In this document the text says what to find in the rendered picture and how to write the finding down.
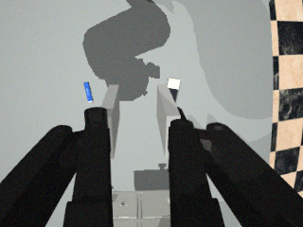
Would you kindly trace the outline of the white chest of drawers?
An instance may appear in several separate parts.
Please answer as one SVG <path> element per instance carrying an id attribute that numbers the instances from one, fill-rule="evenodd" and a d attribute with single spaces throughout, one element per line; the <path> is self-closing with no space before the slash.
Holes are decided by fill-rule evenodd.
<path id="1" fill-rule="evenodd" d="M 142 227 L 142 220 L 164 220 L 170 218 L 141 218 L 141 200 L 142 200 L 142 192 L 161 192 L 161 191 L 169 191 L 169 190 L 150 190 L 150 191 L 112 191 L 112 192 L 137 192 L 138 194 L 138 219 L 113 219 L 116 221 L 131 221 L 137 220 L 137 227 Z"/>

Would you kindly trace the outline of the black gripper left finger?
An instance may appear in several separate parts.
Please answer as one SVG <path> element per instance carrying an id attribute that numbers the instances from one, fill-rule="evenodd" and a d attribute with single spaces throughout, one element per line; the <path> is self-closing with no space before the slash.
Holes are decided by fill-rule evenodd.
<path id="1" fill-rule="evenodd" d="M 84 130 L 52 128 L 0 183 L 0 227 L 45 227 L 75 173 L 62 227 L 114 227 L 119 118 L 119 85 L 109 85 L 101 107 L 84 111 Z"/>

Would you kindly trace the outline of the grey drawer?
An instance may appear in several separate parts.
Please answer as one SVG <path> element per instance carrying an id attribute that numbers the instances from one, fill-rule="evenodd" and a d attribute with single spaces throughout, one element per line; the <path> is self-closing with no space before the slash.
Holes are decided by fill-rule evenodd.
<path id="1" fill-rule="evenodd" d="M 138 219 L 137 192 L 112 192 L 113 218 Z"/>
<path id="2" fill-rule="evenodd" d="M 169 191 L 142 192 L 142 218 L 170 218 Z"/>
<path id="3" fill-rule="evenodd" d="M 114 227 L 137 227 L 137 220 L 131 220 L 131 221 L 114 220 Z"/>
<path id="4" fill-rule="evenodd" d="M 142 227 L 170 227 L 170 219 L 142 220 Z"/>

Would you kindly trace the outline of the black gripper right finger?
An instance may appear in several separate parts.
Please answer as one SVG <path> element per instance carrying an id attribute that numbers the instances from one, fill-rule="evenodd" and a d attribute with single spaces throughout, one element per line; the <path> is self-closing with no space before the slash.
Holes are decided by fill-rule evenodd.
<path id="1" fill-rule="evenodd" d="M 167 84 L 157 84 L 156 117 L 169 158 L 170 227 L 225 227 L 207 176 L 241 227 L 303 227 L 303 198 L 228 126 L 194 128 Z"/>

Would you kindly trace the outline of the blue battery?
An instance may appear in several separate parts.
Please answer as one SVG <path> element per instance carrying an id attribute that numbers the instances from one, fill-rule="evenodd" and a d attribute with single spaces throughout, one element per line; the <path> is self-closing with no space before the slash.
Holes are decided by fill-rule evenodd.
<path id="1" fill-rule="evenodd" d="M 85 87 L 85 92 L 86 92 L 86 95 L 87 95 L 88 102 L 92 102 L 93 98 L 92 98 L 92 95 L 91 95 L 89 83 L 84 82 L 84 87 Z"/>

